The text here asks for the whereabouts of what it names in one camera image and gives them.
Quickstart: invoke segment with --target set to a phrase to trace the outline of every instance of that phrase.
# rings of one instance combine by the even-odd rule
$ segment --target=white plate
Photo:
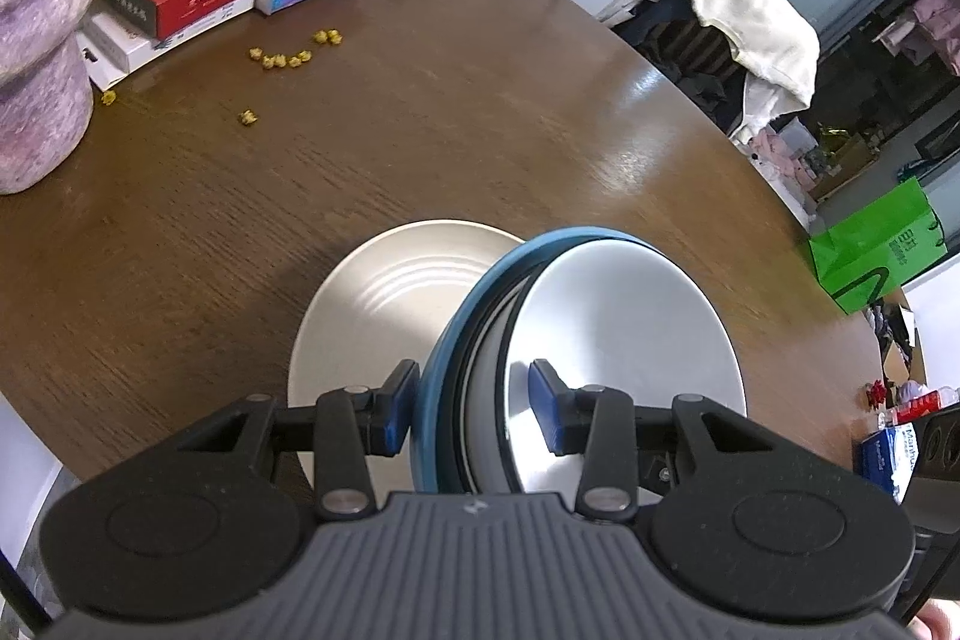
[[[527,396],[527,368],[546,359],[571,389],[626,391],[638,405],[669,408],[700,393],[745,414],[733,346],[690,277],[660,253],[598,239],[563,253],[517,304],[504,411],[510,452],[525,491],[560,491],[573,507],[582,456],[547,450]]]
[[[520,240],[464,220],[424,220],[380,234],[350,253],[307,308],[290,359],[287,402],[313,405],[325,391],[381,386],[401,359],[424,366],[467,292]],[[412,491],[408,447],[368,459],[377,501]],[[313,455],[301,453],[313,482]]]

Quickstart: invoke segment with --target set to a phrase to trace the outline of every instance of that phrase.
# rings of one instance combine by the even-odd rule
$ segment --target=white cloth
[[[644,0],[613,0],[597,20],[609,28],[629,20]],[[787,0],[692,0],[701,25],[712,25],[730,41],[733,60],[746,68],[743,121],[733,138],[747,143],[779,115],[810,106],[820,41],[813,27]]]

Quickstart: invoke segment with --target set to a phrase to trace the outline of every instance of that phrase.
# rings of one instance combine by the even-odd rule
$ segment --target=blue box
[[[881,429],[856,448],[856,473],[880,486],[898,503],[904,501],[917,464],[917,433],[912,423]]]

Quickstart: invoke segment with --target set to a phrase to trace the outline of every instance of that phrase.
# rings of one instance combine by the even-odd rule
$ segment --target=green paper bag
[[[845,313],[904,285],[947,254],[917,178],[810,239],[817,279]]]

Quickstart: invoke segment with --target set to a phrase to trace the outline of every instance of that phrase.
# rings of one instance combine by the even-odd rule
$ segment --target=round dining table
[[[320,28],[343,43],[296,70],[248,58]],[[308,0],[116,91],[60,167],[0,197],[0,392],[81,479],[239,397],[283,397],[323,278],[426,218],[651,242],[717,309],[751,417],[850,464],[871,328],[818,285],[749,160],[573,1]]]

